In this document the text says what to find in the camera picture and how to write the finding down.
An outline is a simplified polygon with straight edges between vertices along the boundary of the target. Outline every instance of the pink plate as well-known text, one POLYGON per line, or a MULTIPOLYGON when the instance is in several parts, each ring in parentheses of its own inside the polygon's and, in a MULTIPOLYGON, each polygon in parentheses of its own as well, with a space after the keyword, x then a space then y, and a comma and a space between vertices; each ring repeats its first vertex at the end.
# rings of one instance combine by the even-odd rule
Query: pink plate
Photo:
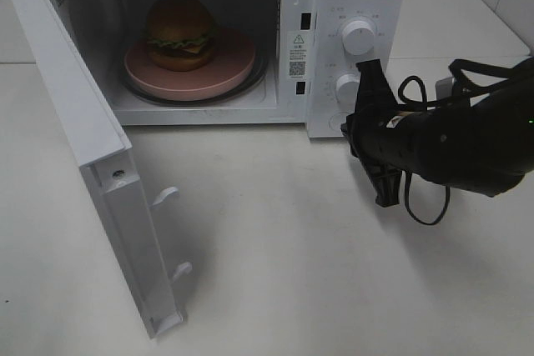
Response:
POLYGON ((135 43, 124 56, 129 76, 146 93, 168 100, 213 98, 237 87, 254 64, 254 44, 239 31, 220 28, 213 60, 191 71, 170 71, 152 63, 144 41, 135 43))

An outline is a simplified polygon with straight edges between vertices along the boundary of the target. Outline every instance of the burger patty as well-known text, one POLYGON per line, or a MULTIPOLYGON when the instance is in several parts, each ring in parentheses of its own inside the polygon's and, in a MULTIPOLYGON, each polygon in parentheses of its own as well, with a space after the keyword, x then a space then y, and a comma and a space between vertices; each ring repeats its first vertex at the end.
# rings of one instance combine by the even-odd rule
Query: burger patty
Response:
POLYGON ((148 44, 148 46, 151 51, 163 54, 164 56, 170 56, 171 58, 198 58, 215 46, 215 40, 213 38, 208 39, 208 42, 206 42, 198 53, 186 52, 182 49, 172 49, 165 46, 160 47, 152 44, 148 44))

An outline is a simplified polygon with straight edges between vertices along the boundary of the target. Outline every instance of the countertop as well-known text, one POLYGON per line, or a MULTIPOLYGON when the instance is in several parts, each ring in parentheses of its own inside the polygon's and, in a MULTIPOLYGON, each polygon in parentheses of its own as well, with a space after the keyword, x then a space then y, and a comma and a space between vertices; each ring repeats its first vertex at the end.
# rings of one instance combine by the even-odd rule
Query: countertop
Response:
MULTIPOLYGON (((422 227, 300 125, 126 128, 149 198, 180 189, 155 220, 194 265, 189 321, 148 339, 9 0, 0 49, 0 354, 531 355, 534 176, 422 227)), ((405 0, 387 76, 527 53, 480 0, 405 0)), ((442 189, 412 199, 430 217, 442 189)))

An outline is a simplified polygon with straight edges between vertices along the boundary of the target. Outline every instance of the white knob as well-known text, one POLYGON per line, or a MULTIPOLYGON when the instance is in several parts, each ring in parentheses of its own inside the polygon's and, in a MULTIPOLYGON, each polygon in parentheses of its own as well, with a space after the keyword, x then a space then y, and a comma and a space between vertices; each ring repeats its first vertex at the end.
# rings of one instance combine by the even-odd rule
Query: white knob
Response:
POLYGON ((360 86, 360 78, 353 74, 345 74, 335 82, 335 97, 339 103, 354 106, 356 94, 360 86))
POLYGON ((375 46, 376 28, 371 20, 350 20, 341 29, 345 50, 355 56, 369 52, 375 46))

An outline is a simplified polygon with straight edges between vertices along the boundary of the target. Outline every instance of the hamburger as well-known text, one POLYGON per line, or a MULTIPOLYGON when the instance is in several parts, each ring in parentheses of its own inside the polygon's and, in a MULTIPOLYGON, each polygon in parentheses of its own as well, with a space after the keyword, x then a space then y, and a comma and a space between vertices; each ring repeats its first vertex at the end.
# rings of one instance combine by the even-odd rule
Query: hamburger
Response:
POLYGON ((198 0, 158 0, 146 21, 149 58, 168 70, 194 70, 213 58, 216 32, 214 18, 198 0))

